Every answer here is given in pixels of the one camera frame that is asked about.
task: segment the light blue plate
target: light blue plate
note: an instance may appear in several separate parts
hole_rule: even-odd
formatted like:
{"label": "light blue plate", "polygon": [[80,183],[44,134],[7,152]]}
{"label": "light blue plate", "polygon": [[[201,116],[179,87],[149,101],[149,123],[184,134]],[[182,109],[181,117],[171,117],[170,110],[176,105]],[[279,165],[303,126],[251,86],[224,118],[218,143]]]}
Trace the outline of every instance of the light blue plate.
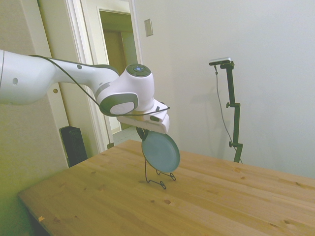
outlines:
{"label": "light blue plate", "polygon": [[179,166],[181,156],[174,140],[167,134],[149,131],[142,140],[142,152],[148,163],[158,171],[172,172]]}

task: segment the doorway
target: doorway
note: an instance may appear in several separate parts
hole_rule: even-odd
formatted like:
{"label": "doorway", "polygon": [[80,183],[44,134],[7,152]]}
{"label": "doorway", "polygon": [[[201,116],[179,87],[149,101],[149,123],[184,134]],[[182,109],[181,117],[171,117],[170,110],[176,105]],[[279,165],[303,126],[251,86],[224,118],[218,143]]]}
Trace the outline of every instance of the doorway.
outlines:
{"label": "doorway", "polygon": [[[128,65],[138,63],[131,16],[128,13],[100,11],[100,19],[109,64],[121,75]],[[120,123],[115,117],[110,117],[109,121],[115,145],[128,139],[141,140],[135,127]]]}

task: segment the wood grain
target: wood grain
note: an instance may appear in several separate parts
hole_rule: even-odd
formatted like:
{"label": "wood grain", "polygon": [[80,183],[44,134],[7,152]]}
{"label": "wood grain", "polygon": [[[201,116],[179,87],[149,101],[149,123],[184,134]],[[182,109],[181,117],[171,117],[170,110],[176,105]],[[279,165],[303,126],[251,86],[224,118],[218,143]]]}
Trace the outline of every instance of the wood grain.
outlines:
{"label": "wood grain", "polygon": [[19,196],[57,236],[315,236],[315,179],[188,152],[174,175],[129,140]]}

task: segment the plate stand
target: plate stand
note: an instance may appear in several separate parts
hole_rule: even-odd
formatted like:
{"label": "plate stand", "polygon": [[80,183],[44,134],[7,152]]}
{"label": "plate stand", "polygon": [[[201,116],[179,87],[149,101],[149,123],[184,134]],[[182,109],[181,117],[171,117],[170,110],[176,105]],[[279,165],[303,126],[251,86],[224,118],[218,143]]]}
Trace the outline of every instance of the plate stand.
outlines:
{"label": "plate stand", "polygon": [[[151,179],[148,180],[148,178],[147,178],[147,160],[146,160],[146,158],[144,158],[144,169],[145,169],[145,176],[146,176],[146,181],[147,181],[147,183],[150,183],[150,182],[157,183],[157,184],[161,185],[163,189],[166,189],[166,186],[165,186],[165,184],[163,183],[163,181],[156,182],[156,181],[151,180]],[[164,172],[158,172],[158,170],[156,170],[156,173],[157,173],[158,175],[163,174],[163,175],[166,175],[166,176],[170,176],[170,177],[172,178],[172,180],[176,181],[176,178],[175,178],[175,176],[173,175],[173,173],[166,174],[166,173],[164,173]]]}

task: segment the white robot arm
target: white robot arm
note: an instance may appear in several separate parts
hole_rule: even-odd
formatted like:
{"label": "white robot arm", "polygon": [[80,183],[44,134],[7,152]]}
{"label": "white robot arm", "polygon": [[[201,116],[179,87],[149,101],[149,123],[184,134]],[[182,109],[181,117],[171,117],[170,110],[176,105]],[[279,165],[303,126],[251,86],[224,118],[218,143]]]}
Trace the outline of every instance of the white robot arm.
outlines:
{"label": "white robot arm", "polygon": [[0,104],[30,104],[41,99],[52,84],[75,81],[93,91],[103,114],[167,133],[169,108],[154,99],[153,75],[144,65],[129,65],[119,76],[109,65],[85,65],[0,50]]}

